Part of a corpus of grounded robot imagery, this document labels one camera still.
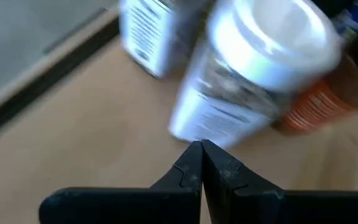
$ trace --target white lid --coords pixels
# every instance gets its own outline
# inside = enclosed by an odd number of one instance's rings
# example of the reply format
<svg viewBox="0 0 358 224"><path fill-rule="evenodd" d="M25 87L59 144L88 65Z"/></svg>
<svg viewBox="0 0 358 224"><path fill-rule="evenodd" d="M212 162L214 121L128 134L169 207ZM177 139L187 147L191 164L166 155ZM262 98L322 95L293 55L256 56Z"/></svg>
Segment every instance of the white lid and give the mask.
<svg viewBox="0 0 358 224"><path fill-rule="evenodd" d="M208 32L231 68L273 91L297 91L341 58L331 21L309 0L221 1Z"/></svg>

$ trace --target cardboard surface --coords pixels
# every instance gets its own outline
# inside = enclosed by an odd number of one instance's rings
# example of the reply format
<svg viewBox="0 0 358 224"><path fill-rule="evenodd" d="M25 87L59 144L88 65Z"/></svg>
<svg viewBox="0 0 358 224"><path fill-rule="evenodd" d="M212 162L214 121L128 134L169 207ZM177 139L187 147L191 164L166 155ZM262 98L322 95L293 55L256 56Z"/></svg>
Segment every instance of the cardboard surface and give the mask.
<svg viewBox="0 0 358 224"><path fill-rule="evenodd" d="M163 176L188 145L167 131L181 76L152 78L116 39L3 127L0 223L37 223L40 202L63 187ZM230 153L284 189L358 189L358 113L295 138L267 128Z"/></svg>

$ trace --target tan surface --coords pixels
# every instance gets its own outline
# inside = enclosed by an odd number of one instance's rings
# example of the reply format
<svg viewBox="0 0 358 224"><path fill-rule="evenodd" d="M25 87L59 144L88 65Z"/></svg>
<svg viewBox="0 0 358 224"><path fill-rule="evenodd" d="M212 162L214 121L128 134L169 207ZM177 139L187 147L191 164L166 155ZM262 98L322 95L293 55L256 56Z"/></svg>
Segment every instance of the tan surface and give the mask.
<svg viewBox="0 0 358 224"><path fill-rule="evenodd" d="M62 187L159 179L188 145L167 131L179 79L146 75L116 40L2 128L0 223L37 223ZM358 114L297 138L267 128L231 153L286 189L358 189Z"/></svg>

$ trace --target white plastic cap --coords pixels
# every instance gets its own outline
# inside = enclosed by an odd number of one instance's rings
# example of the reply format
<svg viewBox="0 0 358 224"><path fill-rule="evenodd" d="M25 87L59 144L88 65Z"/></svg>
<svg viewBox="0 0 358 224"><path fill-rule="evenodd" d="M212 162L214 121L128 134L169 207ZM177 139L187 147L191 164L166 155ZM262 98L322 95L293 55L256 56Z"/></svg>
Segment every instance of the white plastic cap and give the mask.
<svg viewBox="0 0 358 224"><path fill-rule="evenodd" d="M309 0L221 1L208 33L231 68L272 91L297 91L341 58L331 21Z"/></svg>

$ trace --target orange label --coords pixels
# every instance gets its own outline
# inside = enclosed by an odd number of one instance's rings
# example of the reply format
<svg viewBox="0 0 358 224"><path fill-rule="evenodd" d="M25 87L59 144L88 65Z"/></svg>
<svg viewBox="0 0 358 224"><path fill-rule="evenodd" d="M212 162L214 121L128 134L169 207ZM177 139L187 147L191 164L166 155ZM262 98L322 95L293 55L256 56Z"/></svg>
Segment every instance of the orange label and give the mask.
<svg viewBox="0 0 358 224"><path fill-rule="evenodd" d="M291 110L284 114L282 121L295 129L307 130L353 109L351 105L334 95L328 85L321 81L300 96Z"/></svg>

